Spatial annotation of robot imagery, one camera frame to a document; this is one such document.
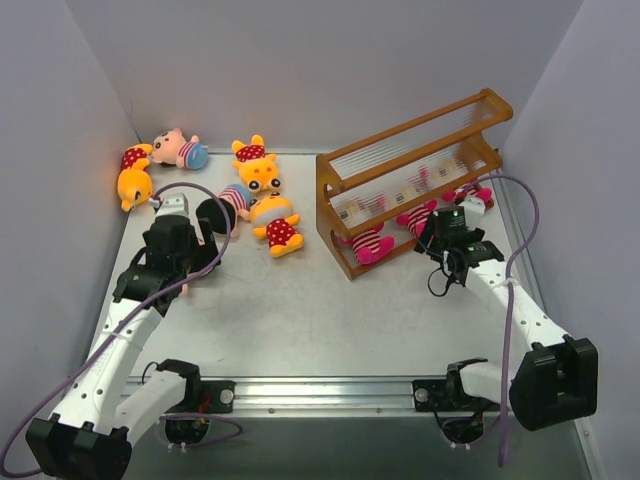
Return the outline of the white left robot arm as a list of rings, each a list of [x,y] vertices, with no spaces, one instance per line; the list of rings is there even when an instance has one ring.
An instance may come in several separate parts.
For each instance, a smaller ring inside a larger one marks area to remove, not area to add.
[[[62,479],[120,479],[137,441],[169,408],[195,394],[195,382],[162,371],[127,400],[121,395],[145,343],[190,274],[220,262],[211,223],[158,214],[145,245],[122,272],[97,343],[47,419],[35,418],[26,442],[44,474]]]

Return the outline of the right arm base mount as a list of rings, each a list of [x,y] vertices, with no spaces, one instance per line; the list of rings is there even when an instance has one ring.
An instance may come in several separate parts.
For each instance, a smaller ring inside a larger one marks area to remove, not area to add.
[[[495,402],[468,395],[460,376],[465,367],[487,362],[481,357],[462,360],[449,364],[444,376],[413,380],[414,409],[422,413],[447,413],[476,412],[486,407],[490,412],[497,412],[499,405]]]

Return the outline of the white pink plush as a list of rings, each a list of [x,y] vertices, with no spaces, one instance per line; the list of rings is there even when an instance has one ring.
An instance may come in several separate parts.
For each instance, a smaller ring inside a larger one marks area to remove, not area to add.
[[[340,203],[337,213],[347,227],[359,225],[372,218],[372,210],[360,200]],[[350,239],[338,236],[338,240],[342,245],[352,247],[361,265],[371,265],[388,255],[395,247],[395,239],[392,236],[380,234],[383,227],[384,223],[378,223]]]
[[[394,207],[404,205],[406,202],[426,193],[428,188],[428,171],[425,168],[419,170],[418,176],[409,180],[391,194],[391,203]],[[418,239],[426,225],[428,217],[437,208],[438,200],[431,198],[417,207],[406,210],[396,216],[396,223],[406,227],[409,232]]]
[[[467,166],[459,159],[447,160],[438,168],[440,178],[446,183],[459,179],[467,173]],[[493,190],[489,187],[481,186],[476,179],[442,194],[444,202],[455,205],[459,205],[465,199],[471,197],[482,200],[487,210],[492,209],[494,206]]]

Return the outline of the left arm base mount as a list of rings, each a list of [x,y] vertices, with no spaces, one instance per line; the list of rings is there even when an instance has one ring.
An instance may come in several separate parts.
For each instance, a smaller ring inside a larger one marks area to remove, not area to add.
[[[233,411],[236,383],[230,380],[204,381],[201,387],[199,412],[228,414]]]

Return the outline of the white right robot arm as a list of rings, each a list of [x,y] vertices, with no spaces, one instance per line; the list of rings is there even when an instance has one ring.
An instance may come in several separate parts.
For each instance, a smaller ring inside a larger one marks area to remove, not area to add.
[[[493,402],[529,431],[596,412],[595,345],[554,323],[517,282],[483,230],[467,225],[462,207],[432,212],[417,250],[439,264],[448,284],[476,296],[503,337],[498,363],[474,358],[449,366],[448,389],[455,399]]]

